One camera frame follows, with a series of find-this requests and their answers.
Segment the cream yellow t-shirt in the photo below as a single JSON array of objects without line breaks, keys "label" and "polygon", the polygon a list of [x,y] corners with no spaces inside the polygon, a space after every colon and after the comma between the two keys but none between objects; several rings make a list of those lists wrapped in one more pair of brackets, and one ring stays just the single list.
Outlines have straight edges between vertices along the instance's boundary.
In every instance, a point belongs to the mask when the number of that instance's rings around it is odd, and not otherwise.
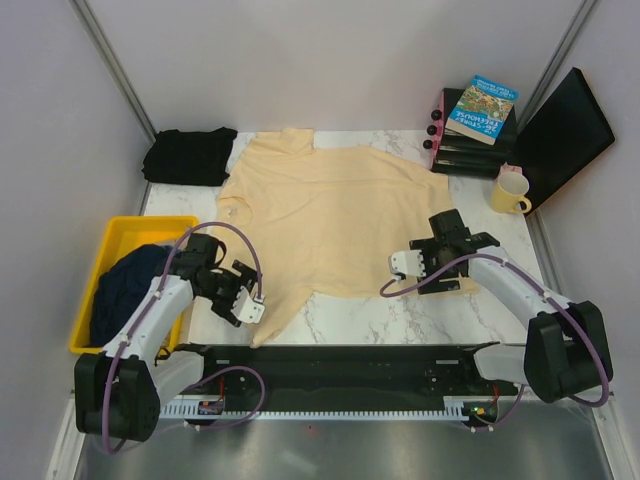
[{"label": "cream yellow t-shirt", "polygon": [[319,149],[311,129],[262,132],[239,154],[217,219],[251,241],[266,312],[251,345],[276,338],[314,293],[368,298],[389,276],[387,258],[427,238],[452,209],[449,182],[370,146]]}]

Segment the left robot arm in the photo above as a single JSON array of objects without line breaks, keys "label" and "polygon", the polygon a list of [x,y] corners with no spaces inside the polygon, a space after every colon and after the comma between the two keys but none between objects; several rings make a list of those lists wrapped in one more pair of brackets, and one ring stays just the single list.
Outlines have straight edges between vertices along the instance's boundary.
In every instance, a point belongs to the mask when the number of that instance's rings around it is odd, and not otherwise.
[{"label": "left robot arm", "polygon": [[155,360],[175,320],[196,298],[233,326],[256,324],[264,313],[258,261],[221,266],[226,245],[189,231],[169,251],[164,265],[121,330],[97,353],[84,353],[74,367],[77,429],[104,442],[144,442],[162,408],[183,391],[208,393],[219,369],[198,347],[181,347]]}]

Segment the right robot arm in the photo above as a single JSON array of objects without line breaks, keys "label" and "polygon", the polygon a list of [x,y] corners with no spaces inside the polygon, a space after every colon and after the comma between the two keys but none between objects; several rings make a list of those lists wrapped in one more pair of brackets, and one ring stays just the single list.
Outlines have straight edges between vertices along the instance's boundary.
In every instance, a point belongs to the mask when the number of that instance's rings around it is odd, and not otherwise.
[{"label": "right robot arm", "polygon": [[488,290],[523,325],[522,344],[479,346],[458,368],[467,392],[494,380],[526,385],[546,403],[569,398],[592,408],[610,397],[613,367],[604,320],[590,301],[574,302],[537,281],[487,232],[472,233],[457,210],[430,218],[432,235],[409,243],[409,264],[421,294],[442,280],[450,290],[470,279]]}]

